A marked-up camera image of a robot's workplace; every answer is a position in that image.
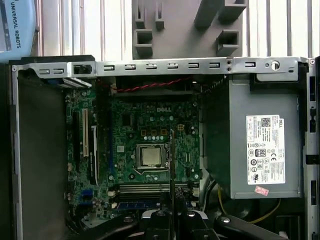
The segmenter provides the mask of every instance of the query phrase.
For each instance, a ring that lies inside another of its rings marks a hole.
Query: white label
[[[284,184],[285,121],[279,115],[246,116],[249,185]]]

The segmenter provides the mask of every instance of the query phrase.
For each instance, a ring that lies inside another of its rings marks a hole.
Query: red wire
[[[117,88],[111,87],[109,85],[104,85],[104,87],[111,88],[111,89],[113,89],[115,91],[118,91],[118,92],[127,93],[127,92],[133,92],[133,91],[136,91],[136,90],[143,90],[143,89],[151,88],[151,87],[169,86],[169,85],[176,84],[176,83],[178,83],[178,82],[180,82],[182,80],[187,80],[187,79],[190,79],[190,77],[179,78],[179,79],[172,80],[172,81],[169,81],[169,82],[162,82],[162,83],[155,82],[155,83],[147,84],[147,85],[144,85],[144,86],[135,86],[133,88],[126,88],[126,89],[117,89]]]

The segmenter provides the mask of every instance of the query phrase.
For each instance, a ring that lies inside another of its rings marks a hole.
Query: barcode
[[[261,127],[263,127],[263,128],[270,128],[271,127],[270,117],[261,118]]]

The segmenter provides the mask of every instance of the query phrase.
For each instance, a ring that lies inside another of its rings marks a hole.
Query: dell logo
[[[157,113],[171,113],[171,108],[170,107],[157,107],[156,108]]]

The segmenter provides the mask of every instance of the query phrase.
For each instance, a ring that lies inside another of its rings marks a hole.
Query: pink sticker
[[[269,190],[260,186],[255,186],[254,190],[257,194],[261,194],[263,196],[268,196]]]

